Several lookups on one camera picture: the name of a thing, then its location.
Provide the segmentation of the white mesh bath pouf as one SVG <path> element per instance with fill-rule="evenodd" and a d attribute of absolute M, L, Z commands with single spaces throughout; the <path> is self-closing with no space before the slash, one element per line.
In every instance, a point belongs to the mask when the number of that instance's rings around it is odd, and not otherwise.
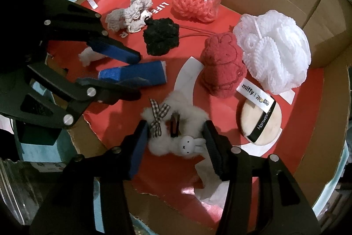
<path fill-rule="evenodd" d="M 264 90 L 278 95 L 300 87 L 312 61 L 306 34 L 296 21 L 276 10 L 244 14 L 233 28 L 242 61 Z"/>

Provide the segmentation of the black fluffy pompom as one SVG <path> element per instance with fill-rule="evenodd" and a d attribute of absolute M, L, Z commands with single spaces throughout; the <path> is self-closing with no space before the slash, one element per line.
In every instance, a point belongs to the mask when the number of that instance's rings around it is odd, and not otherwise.
<path fill-rule="evenodd" d="M 163 56 L 179 46 L 180 26 L 170 18 L 145 20 L 146 29 L 143 39 L 147 54 L 150 56 Z"/>

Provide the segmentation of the teal plush table cover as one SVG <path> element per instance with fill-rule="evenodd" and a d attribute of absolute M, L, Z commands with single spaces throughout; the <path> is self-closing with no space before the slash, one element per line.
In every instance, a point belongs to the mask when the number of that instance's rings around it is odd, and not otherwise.
<path fill-rule="evenodd" d="M 26 144 L 17 141 L 21 160 L 27 162 L 68 162 L 77 154 L 67 131 L 62 130 L 54 145 Z M 97 231 L 104 232 L 101 215 L 100 184 L 94 180 L 94 222 Z"/>

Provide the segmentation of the blue sponge pack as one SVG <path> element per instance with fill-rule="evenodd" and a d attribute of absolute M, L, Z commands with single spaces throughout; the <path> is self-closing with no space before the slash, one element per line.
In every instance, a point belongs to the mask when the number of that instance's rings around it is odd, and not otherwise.
<path fill-rule="evenodd" d="M 135 86 L 154 86 L 167 83 L 165 61 L 151 61 L 101 70 L 98 79 L 111 83 Z"/>

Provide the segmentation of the white fluffy bunny clip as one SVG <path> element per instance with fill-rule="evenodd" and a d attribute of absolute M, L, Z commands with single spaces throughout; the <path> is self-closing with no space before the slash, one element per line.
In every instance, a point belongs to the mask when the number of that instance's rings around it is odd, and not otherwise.
<path fill-rule="evenodd" d="M 152 154 L 185 158 L 205 154 L 202 129 L 208 113 L 192 105 L 180 91 L 171 92 L 161 103 L 151 99 L 141 117 L 150 128 L 148 149 Z"/>

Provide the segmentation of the red cardboard box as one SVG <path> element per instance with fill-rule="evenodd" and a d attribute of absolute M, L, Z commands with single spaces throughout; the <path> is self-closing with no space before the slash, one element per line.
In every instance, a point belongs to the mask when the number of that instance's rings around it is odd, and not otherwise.
<path fill-rule="evenodd" d="M 270 92 L 261 82 L 283 79 L 284 64 L 299 64 L 303 48 L 298 49 L 296 36 L 290 36 L 290 46 L 284 45 L 287 60 L 274 45 L 274 36 L 261 24 L 266 12 L 278 11 L 290 17 L 306 35 L 311 54 L 305 81 L 290 86 L 295 92 L 289 104 L 280 94 L 272 94 L 282 111 L 282 133 L 262 156 L 277 154 L 294 174 L 310 205 L 314 205 L 326 184 L 337 170 L 350 116 L 351 67 L 351 0 L 222 0 L 218 17 L 202 23 L 181 17 L 175 12 L 172 0 L 152 0 L 154 19 L 171 18 L 180 25 L 208 29 L 216 33 L 233 34 L 243 46 L 243 60 L 248 81 Z M 84 0 L 84 7 L 105 15 L 115 8 L 125 7 L 129 0 Z M 175 87 L 177 76 L 190 57 L 201 61 L 206 36 L 189 36 L 180 40 L 179 47 L 162 57 L 147 55 L 142 31 L 138 33 L 109 32 L 124 45 L 138 50 L 142 63 L 165 60 L 167 83 L 142 90 L 139 101 L 119 101 L 115 105 L 92 103 L 84 115 L 68 130 L 74 148 L 85 157 L 102 154 L 122 142 L 132 133 L 149 98 L 161 102 Z M 120 61 L 102 59 L 83 67 L 78 54 L 86 48 L 83 42 L 50 42 L 49 64 L 67 70 L 68 80 L 96 78 L 105 68 L 123 66 Z M 229 98 L 213 97 L 203 86 L 204 71 L 184 68 L 182 73 L 196 73 L 193 104 L 206 111 L 217 131 L 230 142 L 251 146 L 241 135 L 240 113 L 246 98 L 236 90 Z M 218 227 L 222 208 L 201 203 L 194 196 L 193 186 L 202 187 L 195 165 L 202 156 L 182 159 L 173 154 L 155 156 L 149 149 L 143 155 L 140 169 L 132 184 L 128 184 L 128 200 L 133 214 L 139 216 L 159 234 L 213 234 Z"/>

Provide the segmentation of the small white cotton roll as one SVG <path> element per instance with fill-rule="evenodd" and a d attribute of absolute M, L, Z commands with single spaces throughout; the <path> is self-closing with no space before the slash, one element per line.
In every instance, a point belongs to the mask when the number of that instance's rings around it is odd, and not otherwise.
<path fill-rule="evenodd" d="M 80 54 L 78 54 L 78 57 L 84 67 L 89 66 L 94 61 L 106 58 L 105 55 L 93 51 L 90 46 L 88 46 Z"/>

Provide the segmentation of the beige powder puff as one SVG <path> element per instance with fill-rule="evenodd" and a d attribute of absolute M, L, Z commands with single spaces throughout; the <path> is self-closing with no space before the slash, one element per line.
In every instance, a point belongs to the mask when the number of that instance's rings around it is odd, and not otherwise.
<path fill-rule="evenodd" d="M 274 101 L 266 113 L 249 100 L 243 104 L 240 115 L 242 135 L 256 146 L 273 142 L 281 132 L 282 111 Z"/>

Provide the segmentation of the cream crochet scrunchie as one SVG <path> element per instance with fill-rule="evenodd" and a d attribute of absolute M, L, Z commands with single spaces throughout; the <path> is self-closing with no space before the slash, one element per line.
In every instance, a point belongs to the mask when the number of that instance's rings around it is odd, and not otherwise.
<path fill-rule="evenodd" d="M 152 17 L 149 11 L 152 6 L 152 0 L 130 0 L 129 7 L 114 9 L 106 15 L 107 28 L 114 32 L 126 29 L 129 33 L 137 33 Z"/>

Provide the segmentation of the large jar dark contents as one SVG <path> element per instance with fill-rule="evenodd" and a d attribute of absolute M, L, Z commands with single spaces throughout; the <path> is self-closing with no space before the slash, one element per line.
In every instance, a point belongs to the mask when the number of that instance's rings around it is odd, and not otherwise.
<path fill-rule="evenodd" d="M 29 226 L 44 201 L 39 171 L 31 163 L 1 160 L 1 199 L 23 226 Z"/>

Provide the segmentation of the white translucent pouch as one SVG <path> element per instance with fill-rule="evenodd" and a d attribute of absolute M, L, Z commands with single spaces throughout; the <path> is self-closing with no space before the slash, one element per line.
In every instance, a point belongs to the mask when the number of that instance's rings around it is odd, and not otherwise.
<path fill-rule="evenodd" d="M 195 165 L 203 187 L 194 189 L 194 194 L 199 201 L 224 209 L 229 181 L 221 181 L 220 177 L 215 173 L 209 153 L 205 147 L 196 146 L 195 151 L 197 155 L 202 155 L 204 160 Z"/>

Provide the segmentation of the red bunny sponge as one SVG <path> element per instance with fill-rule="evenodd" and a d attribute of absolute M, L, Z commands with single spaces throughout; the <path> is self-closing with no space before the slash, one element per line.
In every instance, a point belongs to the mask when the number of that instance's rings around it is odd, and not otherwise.
<path fill-rule="evenodd" d="M 175 81 L 175 91 L 181 91 L 190 101 L 200 76 L 204 87 L 214 97 L 229 98 L 239 92 L 264 113 L 274 109 L 275 100 L 245 78 L 247 68 L 242 62 L 243 52 L 230 32 L 214 33 L 189 27 L 188 36 L 206 36 L 201 60 L 190 57 L 182 66 Z"/>

